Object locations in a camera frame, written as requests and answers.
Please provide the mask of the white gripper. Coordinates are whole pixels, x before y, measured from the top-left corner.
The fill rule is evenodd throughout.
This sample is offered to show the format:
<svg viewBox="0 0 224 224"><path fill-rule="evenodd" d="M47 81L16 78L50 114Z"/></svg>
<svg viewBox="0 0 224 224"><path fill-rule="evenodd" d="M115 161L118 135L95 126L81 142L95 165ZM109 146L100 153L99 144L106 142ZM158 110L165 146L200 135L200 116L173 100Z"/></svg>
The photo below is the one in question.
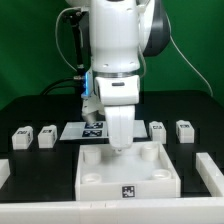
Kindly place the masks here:
<svg viewBox="0 0 224 224"><path fill-rule="evenodd" d="M109 143L115 153L133 142L135 105L139 103L138 75L124 78L95 78L95 87L104 106Z"/></svg>

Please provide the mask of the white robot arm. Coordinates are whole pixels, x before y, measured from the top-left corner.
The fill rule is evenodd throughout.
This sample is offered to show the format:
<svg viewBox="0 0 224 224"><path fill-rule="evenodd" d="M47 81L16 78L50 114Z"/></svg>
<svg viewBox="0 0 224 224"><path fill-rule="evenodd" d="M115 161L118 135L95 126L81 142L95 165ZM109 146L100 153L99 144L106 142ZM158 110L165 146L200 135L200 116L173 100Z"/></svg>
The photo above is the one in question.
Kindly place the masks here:
<svg viewBox="0 0 224 224"><path fill-rule="evenodd" d="M161 0L65 0L89 16L91 66L85 74L82 116L90 124L105 115L109 144L117 152L132 146L140 69L170 41Z"/></svg>

